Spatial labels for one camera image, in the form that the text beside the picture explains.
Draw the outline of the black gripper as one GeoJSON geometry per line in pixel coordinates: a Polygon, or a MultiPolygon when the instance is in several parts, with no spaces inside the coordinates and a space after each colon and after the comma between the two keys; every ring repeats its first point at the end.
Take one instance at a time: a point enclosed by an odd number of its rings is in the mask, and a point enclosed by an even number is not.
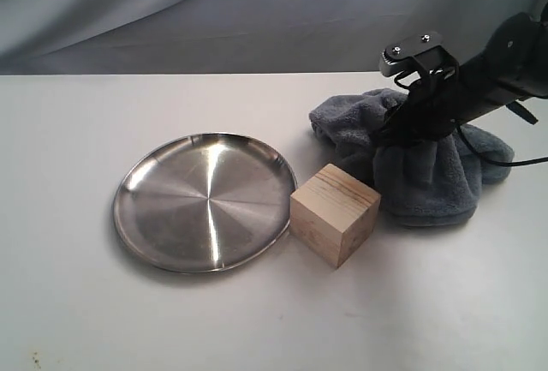
{"type": "Polygon", "coordinates": [[[439,141],[456,129],[450,100],[458,90],[458,69],[434,69],[419,74],[405,86],[407,97],[384,114],[376,130],[378,147],[412,147],[422,141],[439,141]]]}

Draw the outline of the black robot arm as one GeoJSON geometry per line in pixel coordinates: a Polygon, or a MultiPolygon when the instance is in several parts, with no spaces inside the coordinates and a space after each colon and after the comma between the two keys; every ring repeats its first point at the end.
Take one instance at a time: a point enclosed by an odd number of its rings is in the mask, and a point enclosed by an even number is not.
{"type": "Polygon", "coordinates": [[[379,147],[439,141],[457,127],[501,107],[526,122],[536,117],[521,102],[547,97],[547,18],[519,13],[504,21],[485,48],[459,63],[434,31],[412,35],[382,52],[381,73],[396,84],[411,74],[403,102],[389,109],[372,132],[379,147]]]}

